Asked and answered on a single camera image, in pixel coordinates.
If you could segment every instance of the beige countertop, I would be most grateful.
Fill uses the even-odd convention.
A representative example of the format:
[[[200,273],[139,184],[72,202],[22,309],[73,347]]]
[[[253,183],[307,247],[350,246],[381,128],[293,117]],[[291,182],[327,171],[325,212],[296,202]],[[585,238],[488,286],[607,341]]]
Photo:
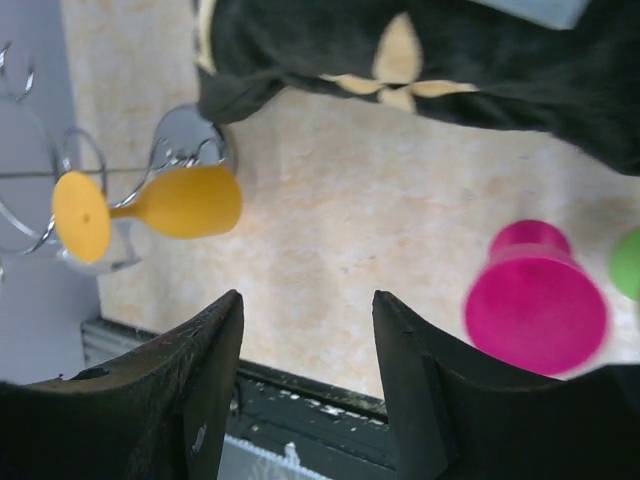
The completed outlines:
[[[196,98],[189,2],[62,3],[78,124],[112,166],[144,164],[162,115]],[[636,307],[606,274],[615,242],[640,224],[636,179],[544,134],[295,91],[232,132],[246,197],[237,228],[154,237],[142,264],[100,278],[106,317],[161,332],[237,289],[243,358],[381,396],[374,291],[466,339],[461,305],[493,235],[537,218],[566,233],[613,313],[586,368],[640,361]]]

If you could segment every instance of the green object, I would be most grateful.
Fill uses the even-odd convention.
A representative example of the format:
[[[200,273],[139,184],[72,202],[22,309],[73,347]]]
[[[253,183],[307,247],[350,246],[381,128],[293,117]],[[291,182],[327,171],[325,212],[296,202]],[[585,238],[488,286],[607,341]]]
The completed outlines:
[[[622,237],[611,252],[609,276],[625,297],[640,299],[640,227]]]

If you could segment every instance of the gray wall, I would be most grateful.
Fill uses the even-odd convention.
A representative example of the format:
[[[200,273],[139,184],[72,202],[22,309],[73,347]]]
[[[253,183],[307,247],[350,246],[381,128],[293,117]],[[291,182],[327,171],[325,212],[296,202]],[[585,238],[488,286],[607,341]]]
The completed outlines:
[[[7,59],[10,83],[17,87],[24,81],[24,55],[31,52],[36,83],[26,103],[38,112],[60,145],[64,129],[74,125],[75,119],[59,2],[2,0],[0,9],[0,43],[13,41]],[[0,171],[42,171],[49,168],[47,162],[24,112],[0,102]],[[0,194],[38,230],[50,215],[52,188],[47,179],[0,180]],[[26,244],[4,220],[0,220],[0,243]],[[99,313],[95,279],[45,258],[5,265],[6,281],[0,294],[0,379],[29,383],[77,373],[84,366],[79,324]]]

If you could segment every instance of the magenta cup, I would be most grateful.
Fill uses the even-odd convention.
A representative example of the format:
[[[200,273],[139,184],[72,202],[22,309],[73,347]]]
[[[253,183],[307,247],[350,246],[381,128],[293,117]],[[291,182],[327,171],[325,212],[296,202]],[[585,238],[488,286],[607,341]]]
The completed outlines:
[[[476,348],[540,375],[586,362],[603,344],[608,324],[605,300],[572,258],[565,236],[537,220],[496,236],[464,314]]]

